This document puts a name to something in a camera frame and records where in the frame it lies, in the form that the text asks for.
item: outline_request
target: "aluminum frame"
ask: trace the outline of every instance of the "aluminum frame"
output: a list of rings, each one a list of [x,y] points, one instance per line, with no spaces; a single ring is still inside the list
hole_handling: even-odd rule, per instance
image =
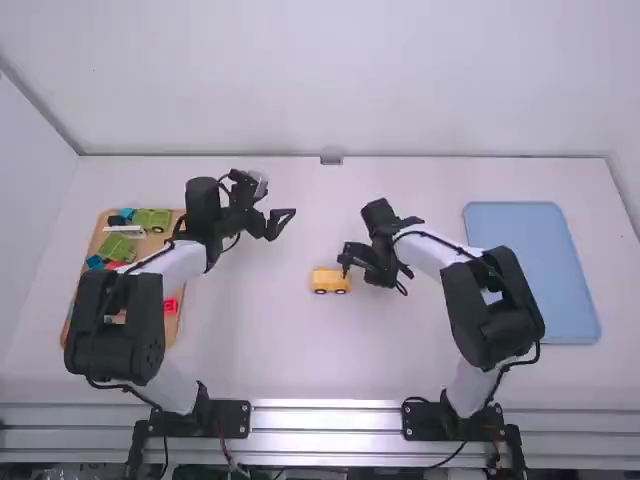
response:
[[[425,467],[457,442],[407,442],[400,402],[254,400],[251,434],[230,440],[236,460],[269,466]],[[143,405],[0,404],[0,462],[126,460],[132,426]],[[505,409],[520,426],[530,468],[640,469],[640,409]],[[448,466],[481,468],[491,445],[470,443]],[[216,439],[169,439],[171,463],[223,464]],[[145,461],[164,460],[162,441],[147,444]]]

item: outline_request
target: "teal toy block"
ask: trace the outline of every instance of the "teal toy block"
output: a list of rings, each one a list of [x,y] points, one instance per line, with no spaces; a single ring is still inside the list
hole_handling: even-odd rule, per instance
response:
[[[120,211],[118,212],[118,215],[131,221],[134,213],[136,213],[135,208],[121,208]]]
[[[91,255],[89,258],[87,258],[87,267],[89,267],[91,270],[103,269],[104,261],[102,260],[102,257],[100,257],[100,255]]]

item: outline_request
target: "red toy piece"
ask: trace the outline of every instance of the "red toy piece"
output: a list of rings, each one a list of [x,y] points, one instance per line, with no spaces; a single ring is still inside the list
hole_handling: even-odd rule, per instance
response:
[[[178,313],[178,301],[175,298],[167,298],[164,301],[164,313]]]
[[[128,263],[121,262],[109,262],[106,267],[108,270],[115,270],[116,268],[124,267],[125,265],[129,265]]]

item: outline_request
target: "wooden board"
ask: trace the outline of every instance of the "wooden board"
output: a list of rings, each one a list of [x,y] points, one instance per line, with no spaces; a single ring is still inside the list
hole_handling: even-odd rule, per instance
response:
[[[111,209],[106,210],[98,217],[96,227],[93,230],[93,236],[91,237],[91,242],[89,243],[89,248],[87,249],[86,257],[90,257],[94,253],[97,253],[100,245],[105,240],[105,238],[107,238],[107,235],[109,235],[108,233],[102,231],[102,228],[107,225],[107,218],[109,217],[109,215],[117,214],[117,209]],[[136,260],[140,260],[148,255],[151,255],[152,253],[162,248],[162,246],[164,245],[164,241],[171,236],[173,226],[182,214],[184,214],[184,210],[171,210],[171,223],[165,233],[158,234],[149,232],[146,238],[133,240],[136,245]],[[86,270],[88,270],[87,264],[83,263],[80,275],[82,275],[82,273],[84,273]],[[169,298],[173,298],[178,302],[178,309],[175,313],[165,312],[164,314],[164,335],[167,350],[173,346],[176,340],[176,336],[178,335],[178,329],[180,328],[180,314],[182,312],[182,301],[184,299],[184,286],[173,292],[169,296]],[[64,345],[67,341],[69,319],[74,302],[75,296],[71,300],[71,305],[69,306],[69,311],[67,312],[67,318],[65,319],[62,331],[60,332],[60,345],[62,346],[62,348],[64,348]],[[114,323],[124,323],[124,316],[119,315],[113,317],[113,321]]]

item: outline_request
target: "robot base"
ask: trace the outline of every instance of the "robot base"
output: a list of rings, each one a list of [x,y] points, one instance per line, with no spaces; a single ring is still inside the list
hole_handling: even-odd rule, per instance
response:
[[[246,400],[207,400],[205,422],[193,422],[172,412],[152,410],[147,437],[243,439],[249,436],[251,404]]]
[[[467,440],[500,442],[506,430],[499,404],[488,406],[469,418],[460,418],[443,391],[439,402],[412,401],[402,404],[402,435],[410,442]]]

